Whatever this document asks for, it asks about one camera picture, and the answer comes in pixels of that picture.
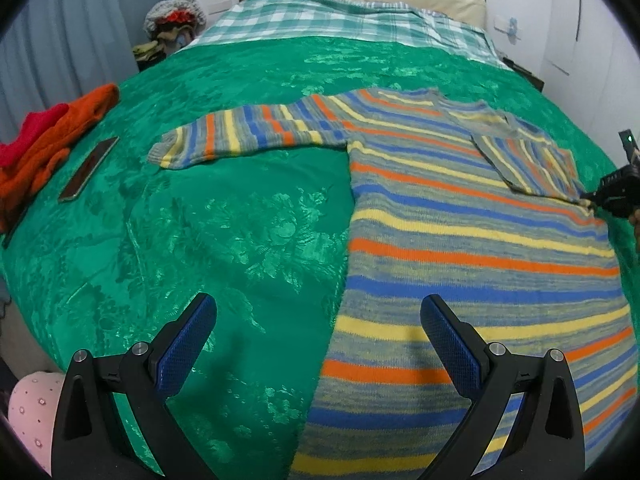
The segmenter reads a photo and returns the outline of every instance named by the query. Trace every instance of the white curtain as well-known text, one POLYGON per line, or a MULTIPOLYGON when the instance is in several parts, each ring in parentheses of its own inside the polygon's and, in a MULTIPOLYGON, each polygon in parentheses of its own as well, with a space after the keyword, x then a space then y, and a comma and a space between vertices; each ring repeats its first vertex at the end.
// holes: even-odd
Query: white curtain
POLYGON ((148 41, 159 0, 29 0, 0 40, 0 141, 25 115, 68 102, 138 72, 131 53, 148 41))

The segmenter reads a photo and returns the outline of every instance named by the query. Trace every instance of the green floral bedspread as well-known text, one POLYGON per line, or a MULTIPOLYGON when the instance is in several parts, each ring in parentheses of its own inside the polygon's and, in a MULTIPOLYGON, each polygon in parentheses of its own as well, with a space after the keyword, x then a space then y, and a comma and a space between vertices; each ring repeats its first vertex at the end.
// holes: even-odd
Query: green floral bedspread
MULTIPOLYGON (((274 150, 167 171, 146 153, 163 132, 213 110, 369 86, 438 87, 521 116, 573 150, 587 188, 614 169, 520 76, 441 50, 336 38, 202 46, 122 84, 120 104, 73 150, 2 252, 12 297, 63 368, 78 348, 113 354, 151 339, 199 290, 216 298, 214 335, 168 404, 222 480, 282 479, 292 460, 344 285, 347 155, 274 150), (78 200, 58 204, 95 143, 114 135, 120 142, 78 200)), ((637 328, 634 241, 624 221, 609 225, 637 328)))

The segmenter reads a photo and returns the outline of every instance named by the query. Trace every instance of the green checkered blanket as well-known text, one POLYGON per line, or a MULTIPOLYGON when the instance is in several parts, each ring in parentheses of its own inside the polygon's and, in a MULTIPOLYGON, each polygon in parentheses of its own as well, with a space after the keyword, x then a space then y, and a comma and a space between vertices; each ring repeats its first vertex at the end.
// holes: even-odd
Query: green checkered blanket
POLYGON ((189 47, 299 36, 432 46, 505 68, 482 28, 402 2, 245 0, 228 10, 189 47))

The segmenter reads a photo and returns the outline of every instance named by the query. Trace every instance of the phone screen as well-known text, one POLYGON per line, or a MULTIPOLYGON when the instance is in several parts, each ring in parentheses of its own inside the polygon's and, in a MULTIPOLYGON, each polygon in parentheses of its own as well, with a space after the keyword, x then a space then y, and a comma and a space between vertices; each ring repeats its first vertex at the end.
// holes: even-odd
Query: phone screen
POLYGON ((631 133, 631 130, 625 130, 618 135, 620 136, 620 140, 622 140, 622 147, 625 149, 626 158, 631 162, 634 151, 638 148, 634 135, 631 133))
POLYGON ((59 202, 73 200, 80 194, 89 177, 94 174, 95 168, 102 162, 118 139, 119 137, 111 137, 111 139, 98 142, 96 147, 92 149, 91 153, 87 155, 87 158, 69 179, 65 189, 62 190, 62 193, 60 193, 58 197, 59 202))

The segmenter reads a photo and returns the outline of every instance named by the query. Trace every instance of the sweater sleeve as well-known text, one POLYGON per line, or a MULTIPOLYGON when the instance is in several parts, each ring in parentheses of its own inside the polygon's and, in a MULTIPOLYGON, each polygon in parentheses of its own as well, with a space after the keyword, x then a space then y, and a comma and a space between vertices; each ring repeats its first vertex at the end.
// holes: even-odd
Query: sweater sleeve
POLYGON ((147 160, 181 170, 206 160, 271 148, 345 146, 339 121, 309 115, 302 99, 291 105, 245 105, 207 114, 162 136, 147 160))

